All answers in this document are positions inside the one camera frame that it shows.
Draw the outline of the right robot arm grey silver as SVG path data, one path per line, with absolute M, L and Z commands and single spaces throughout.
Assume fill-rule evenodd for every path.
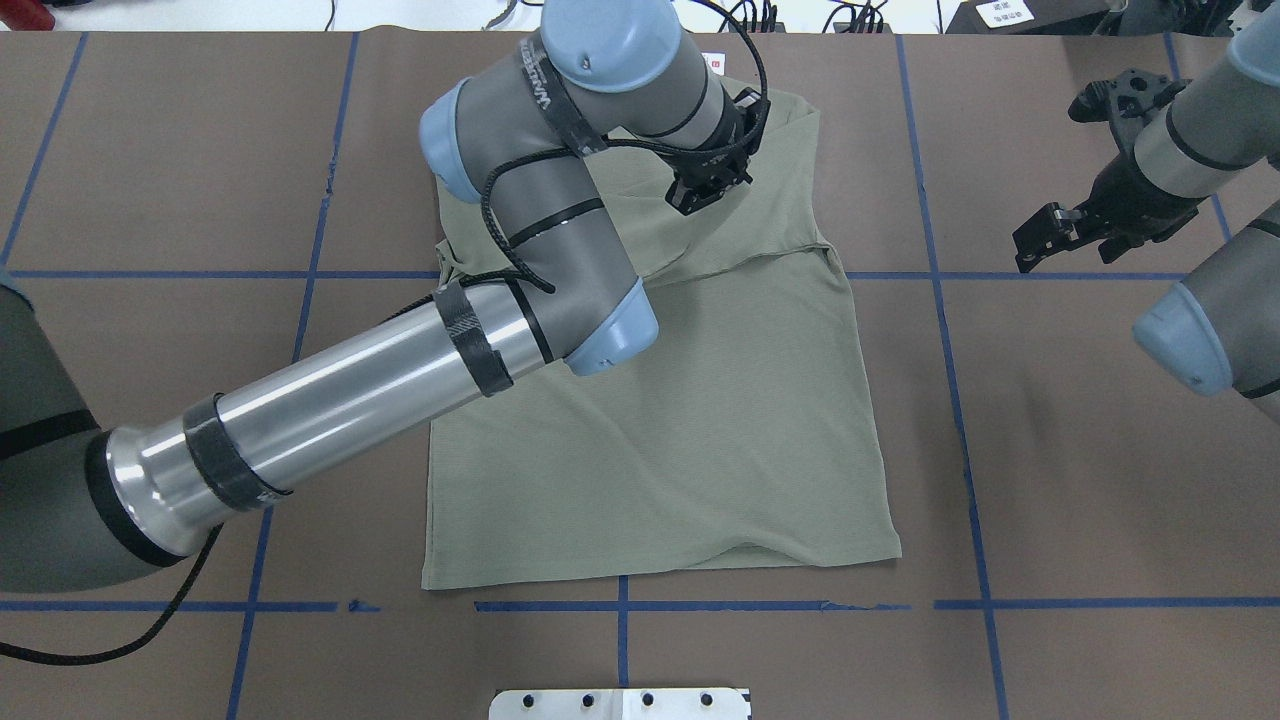
M 1103 122 L 1116 158 L 1066 213 L 1070 236 L 1112 263 L 1174 237 L 1225 186 L 1277 160 L 1277 8 L 1258 14 L 1207 70 L 1088 85 L 1078 123 Z M 1277 204 L 1175 282 L 1134 323 L 1138 346 L 1197 395 L 1239 395 L 1277 418 Z

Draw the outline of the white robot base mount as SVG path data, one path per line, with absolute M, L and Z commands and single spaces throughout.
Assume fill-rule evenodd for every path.
M 750 692 L 730 687 L 502 691 L 489 719 L 751 719 Z

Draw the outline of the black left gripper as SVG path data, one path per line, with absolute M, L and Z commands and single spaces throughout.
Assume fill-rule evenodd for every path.
M 723 91 L 719 119 L 709 136 L 694 149 L 664 155 L 673 172 L 666 201 L 687 217 L 718 202 L 731 188 L 751 183 L 748 165 L 760 147 L 768 114 L 767 94 L 744 88 L 730 97 Z

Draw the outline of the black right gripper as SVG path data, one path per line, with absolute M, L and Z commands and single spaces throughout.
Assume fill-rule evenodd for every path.
M 1114 160 L 1094 179 L 1089 197 L 1074 209 L 1047 202 L 1012 232 L 1021 274 L 1059 252 L 1098 245 L 1111 264 L 1147 243 L 1175 236 L 1199 211 L 1201 199 L 1184 199 L 1153 184 L 1134 161 Z

